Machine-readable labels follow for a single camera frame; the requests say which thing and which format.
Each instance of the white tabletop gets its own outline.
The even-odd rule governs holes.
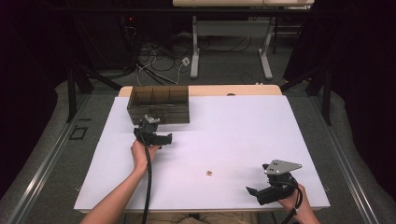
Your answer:
[[[76,210],[91,210],[133,169],[128,100],[115,98]],[[173,143],[159,150],[152,164],[151,212],[280,208],[278,203],[259,205],[246,190],[269,187],[262,164],[274,159],[300,163],[303,168],[291,173],[305,185],[311,206],[330,206],[285,96],[190,97],[190,117],[189,124],[159,126],[157,134],[172,133]],[[143,210],[146,189],[147,177],[127,211]]]
[[[173,0],[175,7],[293,7],[312,4],[314,0]]]

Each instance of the human arm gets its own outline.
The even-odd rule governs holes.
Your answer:
[[[317,217],[314,214],[314,211],[309,204],[308,197],[306,196],[305,187],[303,185],[298,185],[299,189],[303,194],[303,202],[298,208],[297,215],[294,218],[300,224],[318,224],[320,223]],[[291,211],[296,204],[296,200],[298,197],[298,190],[295,190],[291,196],[286,199],[279,200],[278,202],[286,209],[286,211]]]
[[[151,161],[154,160],[155,153],[160,146],[148,147]],[[116,188],[100,201],[90,213],[85,216],[81,223],[116,223],[126,204],[131,199],[137,185],[142,180],[147,171],[147,158],[145,147],[138,141],[134,141],[131,146],[134,157],[134,169]]]

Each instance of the black curtain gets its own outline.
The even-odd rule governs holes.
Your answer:
[[[317,66],[332,69],[332,90],[345,101],[354,144],[378,183],[396,199],[396,4],[316,0],[312,10],[323,9],[346,15],[307,21],[284,78],[294,80]],[[323,82],[320,74],[312,76],[311,83],[318,82]]]
[[[51,118],[57,101],[54,88],[66,80],[42,16],[34,1],[0,2],[0,197]]]

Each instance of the human hand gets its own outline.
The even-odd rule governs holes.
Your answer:
[[[151,146],[148,147],[148,153],[150,155],[151,161],[154,160],[157,149],[161,146]],[[146,171],[148,160],[146,157],[145,146],[139,141],[135,140],[131,146],[132,156],[134,157],[134,170]]]
[[[298,188],[302,192],[303,201],[298,208],[297,215],[294,217],[301,224],[305,223],[319,223],[317,217],[312,211],[311,205],[309,204],[308,197],[306,196],[305,187],[301,184],[298,185]],[[290,212],[291,209],[294,208],[298,198],[298,190],[296,189],[292,195],[290,195],[286,199],[281,199],[278,202],[286,209],[286,211]]]

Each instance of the white table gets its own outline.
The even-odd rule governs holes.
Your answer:
[[[265,86],[250,87],[265,90]],[[196,94],[197,90],[210,92],[211,87],[191,88],[192,94]],[[238,92],[238,86],[228,86],[227,91],[219,89],[232,92],[233,88]],[[153,163],[149,210],[204,212],[280,208],[278,203],[259,205],[246,190],[246,187],[258,190],[269,187],[262,164],[273,159],[300,163],[303,168],[291,173],[305,185],[312,207],[329,207],[286,96],[277,91],[271,93],[273,95],[191,96],[191,123],[160,125],[157,134],[172,133],[173,143],[159,150]],[[90,211],[133,169],[130,146],[135,138],[134,125],[126,110],[128,100],[128,97],[115,98],[75,204],[78,211]],[[144,209],[146,187],[144,178],[126,211]]]
[[[174,7],[300,7],[311,6],[314,0],[173,0]],[[262,71],[266,79],[272,79],[271,68],[267,59],[274,20],[267,21],[198,21],[192,17],[192,60],[191,78],[198,77],[199,35],[223,36],[264,36],[259,56]]]

